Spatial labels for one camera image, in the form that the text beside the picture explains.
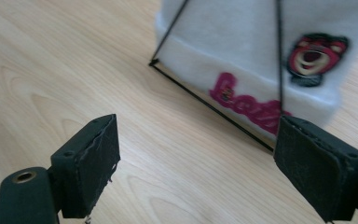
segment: bear patch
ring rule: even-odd
[[[323,74],[333,69],[349,46],[345,36],[303,35],[293,47],[287,62],[291,81],[302,87],[321,85]]]

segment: bear ear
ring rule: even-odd
[[[341,41],[331,43],[330,49],[335,53],[342,54],[347,49],[347,45]]]
[[[303,36],[301,39],[297,41],[296,47],[306,47],[311,41],[312,41],[311,38],[307,36]]]
[[[310,43],[310,42],[307,41],[307,40],[301,40],[301,41],[298,42],[297,45],[298,45],[299,47],[306,47],[309,43]]]

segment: light wood surface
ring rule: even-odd
[[[0,0],[0,182],[116,113],[122,161],[93,224],[323,223],[270,153],[147,66],[158,7]],[[342,96],[326,129],[358,148],[358,60]]]

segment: bear nose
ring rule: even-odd
[[[307,63],[311,63],[311,62],[315,62],[316,60],[318,60],[321,57],[321,53],[320,52],[316,52],[316,51],[307,51],[304,56],[303,59],[305,62]]]

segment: white beanie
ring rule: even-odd
[[[226,112],[274,139],[278,130],[276,1],[190,0],[158,58]],[[158,41],[183,1],[163,0]],[[285,111],[324,125],[358,53],[358,0],[283,0]]]

